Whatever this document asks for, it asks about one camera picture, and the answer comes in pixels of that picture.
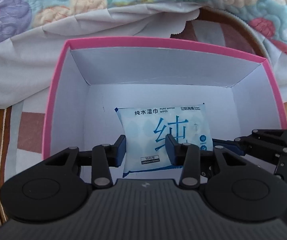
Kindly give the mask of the blue wet wipes pack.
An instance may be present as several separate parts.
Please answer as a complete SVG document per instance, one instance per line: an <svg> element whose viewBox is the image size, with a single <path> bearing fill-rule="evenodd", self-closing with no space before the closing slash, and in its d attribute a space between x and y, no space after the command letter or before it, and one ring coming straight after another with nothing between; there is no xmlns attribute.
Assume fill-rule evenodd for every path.
<svg viewBox="0 0 287 240"><path fill-rule="evenodd" d="M123 175L173 169L166 153L166 136L190 143L203 151L213 149L205 105L178 107L116 108L126 136Z"/></svg>

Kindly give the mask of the pink cardboard box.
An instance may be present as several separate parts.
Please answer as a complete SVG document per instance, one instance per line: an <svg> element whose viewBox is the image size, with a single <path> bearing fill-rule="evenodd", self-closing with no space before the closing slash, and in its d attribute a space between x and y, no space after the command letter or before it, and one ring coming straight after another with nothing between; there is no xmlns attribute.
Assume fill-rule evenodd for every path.
<svg viewBox="0 0 287 240"><path fill-rule="evenodd" d="M254 69L229 87L185 85L89 85L70 52L59 61L48 96L43 158L70 146L91 150L122 133L116 108L205 104L212 137L232 140L254 129L287 129L279 87L269 61L243 52Z"/></svg>

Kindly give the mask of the checkered rug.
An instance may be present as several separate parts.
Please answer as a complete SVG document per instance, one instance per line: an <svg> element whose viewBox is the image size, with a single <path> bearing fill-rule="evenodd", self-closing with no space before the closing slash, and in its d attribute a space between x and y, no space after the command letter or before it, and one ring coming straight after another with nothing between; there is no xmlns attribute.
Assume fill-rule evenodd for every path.
<svg viewBox="0 0 287 240"><path fill-rule="evenodd" d="M69 49L65 57L46 140L47 89L6 111L4 180L47 158L44 146L54 154L113 142L123 132L117 107L204 105L211 136L222 140L281 126L279 90L254 37L209 9L161 47L133 39L126 47Z"/></svg>

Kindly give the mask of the white bed skirt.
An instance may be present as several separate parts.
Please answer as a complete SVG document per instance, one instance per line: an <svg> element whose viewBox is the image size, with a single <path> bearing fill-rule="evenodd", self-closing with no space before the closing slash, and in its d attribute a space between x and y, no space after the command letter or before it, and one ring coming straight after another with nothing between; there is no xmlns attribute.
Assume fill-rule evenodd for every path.
<svg viewBox="0 0 287 240"><path fill-rule="evenodd" d="M189 18L236 28L269 59L287 101L287 54L239 17L193 4L132 5L70 16L0 42L0 109L50 86L66 52L72 54L89 85L185 85L229 87L254 69L254 60L238 49L176 41Z"/></svg>

